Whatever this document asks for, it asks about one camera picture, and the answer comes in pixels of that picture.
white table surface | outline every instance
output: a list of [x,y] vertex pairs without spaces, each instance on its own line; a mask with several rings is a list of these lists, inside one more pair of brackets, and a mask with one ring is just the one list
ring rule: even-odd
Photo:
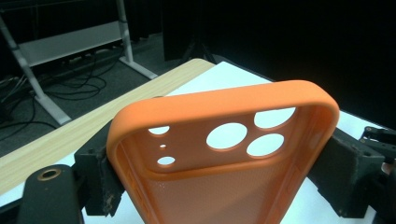
[[[229,63],[219,63],[213,68],[202,73],[192,81],[186,83],[180,88],[172,91],[169,95],[177,95],[189,92],[211,91],[227,89],[232,87],[241,87],[270,81],[253,75]],[[362,131],[366,126],[379,126],[341,112],[337,127],[352,137],[359,139]],[[73,153],[56,162],[56,164],[72,165],[74,163]],[[0,196],[0,206],[19,199],[22,196],[23,184]],[[83,210],[85,223],[144,223],[138,215],[127,193],[122,195],[119,209],[114,217],[88,217]],[[306,178],[300,187],[288,213],[284,216],[282,224],[371,224],[375,216],[373,208],[369,207],[365,218],[342,218],[336,215],[329,203],[318,193],[317,187]]]

phone case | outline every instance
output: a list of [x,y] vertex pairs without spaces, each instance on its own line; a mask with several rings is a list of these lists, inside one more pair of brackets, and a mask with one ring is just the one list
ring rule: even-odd
[[107,156],[146,223],[279,223],[338,116],[301,80],[152,98],[113,119]]

camera cutout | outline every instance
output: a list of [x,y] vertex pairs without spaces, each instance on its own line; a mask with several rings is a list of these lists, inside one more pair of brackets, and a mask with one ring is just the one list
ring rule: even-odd
[[148,129],[149,132],[159,135],[159,134],[164,134],[169,131],[169,126],[163,126],[163,127],[158,127],[158,128],[152,128]]
[[162,157],[159,160],[157,160],[158,164],[161,166],[169,166],[172,165],[175,162],[175,158],[173,157]]
[[247,127],[240,123],[226,123],[214,129],[206,138],[206,143],[215,150],[224,150],[234,147],[248,133]]
[[259,128],[273,128],[286,122],[294,114],[295,107],[267,110],[257,112],[254,116],[254,124]]
[[247,147],[247,154],[251,157],[263,157],[277,151],[284,142],[283,135],[270,133],[255,139]]

metal frame leg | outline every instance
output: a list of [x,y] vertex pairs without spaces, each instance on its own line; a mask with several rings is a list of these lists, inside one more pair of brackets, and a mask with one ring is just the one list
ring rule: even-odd
[[156,74],[149,71],[142,65],[134,62],[131,38],[129,36],[128,21],[126,20],[125,5],[123,0],[117,0],[117,9],[119,12],[120,35],[125,49],[125,56],[121,57],[120,60],[136,70],[138,73],[142,74],[143,76],[148,77],[149,79],[154,79],[155,77],[157,77]]
[[12,54],[14,55],[23,73],[26,75],[30,84],[32,85],[33,90],[35,91],[35,99],[60,125],[63,125],[69,120],[71,120],[70,117],[68,117],[66,113],[64,113],[62,109],[59,106],[57,106],[41,89],[40,84],[35,78],[35,74],[33,73],[32,69],[29,67],[28,62],[23,57],[18,45],[15,43],[14,39],[12,38],[11,33],[6,27],[6,24],[4,23],[1,15],[0,15],[0,29],[1,29],[1,33],[3,34],[5,40],[8,43],[9,48],[12,51]]

cable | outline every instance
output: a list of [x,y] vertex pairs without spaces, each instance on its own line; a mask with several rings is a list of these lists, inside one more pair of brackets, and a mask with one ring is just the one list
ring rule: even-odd
[[[19,100],[12,108],[12,111],[16,108],[16,106],[18,106],[18,104],[21,102],[21,100]],[[32,117],[30,117],[30,119],[28,121],[25,122],[17,122],[17,123],[12,123],[12,124],[8,124],[5,125],[3,127],[0,127],[0,130],[4,130],[6,128],[10,128],[10,127],[15,127],[15,126],[20,126],[22,125],[22,127],[20,127],[19,129],[17,129],[16,131],[14,131],[13,133],[10,133],[9,135],[0,138],[0,142],[4,141],[6,139],[8,139],[9,137],[19,133],[20,131],[22,131],[23,129],[25,129],[27,126],[29,126],[30,124],[42,124],[42,125],[46,125],[49,126],[51,128],[53,128],[54,130],[57,129],[57,127],[53,126],[50,123],[44,122],[44,121],[34,121],[35,119],[35,98],[32,97],[32,108],[33,108],[33,112],[32,112]]]
[[[45,93],[48,94],[48,95],[51,95],[51,96],[53,96],[53,97],[56,97],[56,98],[59,98],[59,99],[62,99],[62,100],[69,100],[69,101],[79,101],[79,100],[86,100],[86,99],[92,98],[93,96],[99,94],[100,91],[101,91],[102,89],[104,89],[104,88],[107,86],[106,81],[105,81],[104,79],[102,79],[100,76],[102,76],[103,74],[107,73],[108,71],[110,71],[111,69],[114,68],[114,66],[115,66],[115,65],[117,64],[117,62],[119,61],[119,57],[123,54],[123,52],[124,52],[124,51],[121,50],[121,51],[120,51],[120,55],[117,57],[117,60],[116,60],[113,64],[111,64],[105,71],[103,71],[103,72],[101,72],[101,73],[99,73],[99,74],[96,74],[96,75],[93,74],[93,72],[94,72],[94,67],[96,66],[96,57],[94,57],[94,58],[93,58],[93,65],[91,66],[90,73],[89,73],[86,77],[76,77],[76,79],[83,80],[82,83],[78,83],[78,84],[75,84],[75,83],[72,83],[72,84],[59,83],[60,85],[66,86],[66,87],[68,87],[68,88],[80,89],[80,88],[82,88],[82,87],[92,87],[92,88],[94,88],[94,90],[89,90],[89,91],[75,91],[75,92],[45,91]],[[72,71],[74,74],[78,75],[78,72],[76,72],[74,69],[72,69],[72,68],[68,68],[68,69],[69,69],[70,71]],[[90,80],[93,80],[93,79],[98,79],[98,80],[102,81],[103,86],[98,87],[98,86],[95,86],[95,85],[93,85],[93,84],[89,84],[89,81],[90,81]],[[65,97],[65,96],[67,96],[67,95],[69,95],[69,96],[70,96],[70,95],[81,95],[81,94],[87,94],[87,93],[92,93],[92,94],[89,95],[89,96],[78,97],[78,98],[68,98],[68,97]]]
[[20,80],[18,80],[17,84],[15,84],[15,86],[12,88],[12,90],[9,91],[9,93],[1,100],[1,103],[3,103],[8,97],[13,95],[16,91],[18,91],[24,85],[26,80],[27,80],[27,77],[25,77],[25,76],[20,78]]
[[11,107],[11,109],[9,109],[9,114],[12,114],[12,112],[14,112],[15,108],[17,108],[17,106],[22,102],[23,98],[21,97],[20,100],[15,103],[14,106]]
[[33,119],[35,118],[35,99],[34,98],[32,98],[32,106],[33,106],[33,114],[32,114],[32,117],[30,118],[30,120],[27,121],[25,124],[23,124],[23,126],[21,128],[17,129],[13,133],[7,135],[6,137],[0,138],[0,141],[6,140],[9,137],[11,137],[11,136],[17,134],[18,132],[22,131],[24,128],[26,128],[29,125],[29,122],[33,121]]

